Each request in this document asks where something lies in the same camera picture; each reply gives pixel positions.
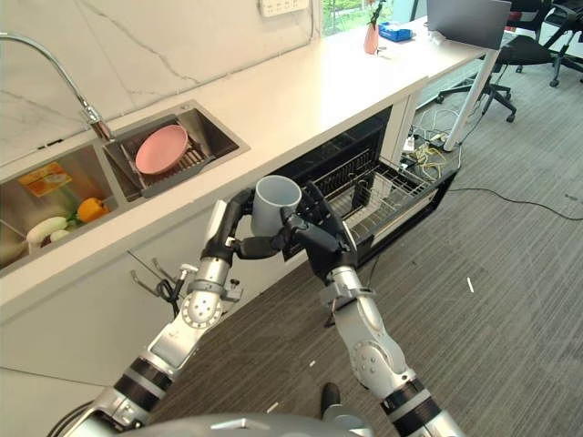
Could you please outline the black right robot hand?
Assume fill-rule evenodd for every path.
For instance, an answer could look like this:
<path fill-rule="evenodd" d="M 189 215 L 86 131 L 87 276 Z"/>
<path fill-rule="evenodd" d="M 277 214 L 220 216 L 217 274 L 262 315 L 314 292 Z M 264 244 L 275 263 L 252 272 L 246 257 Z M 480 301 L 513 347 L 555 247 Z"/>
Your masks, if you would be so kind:
<path fill-rule="evenodd" d="M 357 248 L 342 218 L 313 181 L 302 190 L 295 212 L 280 211 L 284 247 L 299 245 L 307 253 L 312 272 L 324 284 L 333 270 L 357 264 Z"/>

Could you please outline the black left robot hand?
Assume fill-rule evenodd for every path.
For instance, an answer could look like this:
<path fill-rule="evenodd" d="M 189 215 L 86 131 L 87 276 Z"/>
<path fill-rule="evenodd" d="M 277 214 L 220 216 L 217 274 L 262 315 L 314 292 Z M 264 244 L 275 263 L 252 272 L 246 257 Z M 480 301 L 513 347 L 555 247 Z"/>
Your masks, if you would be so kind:
<path fill-rule="evenodd" d="M 250 215 L 255 190 L 245 188 L 229 201 L 219 199 L 215 202 L 207 226 L 206 243 L 200 258 L 217 258 L 232 265 L 233 255 L 239 259 L 267 259 L 281 252 L 284 239 L 280 234 L 272 237 L 236 238 L 240 220 Z"/>

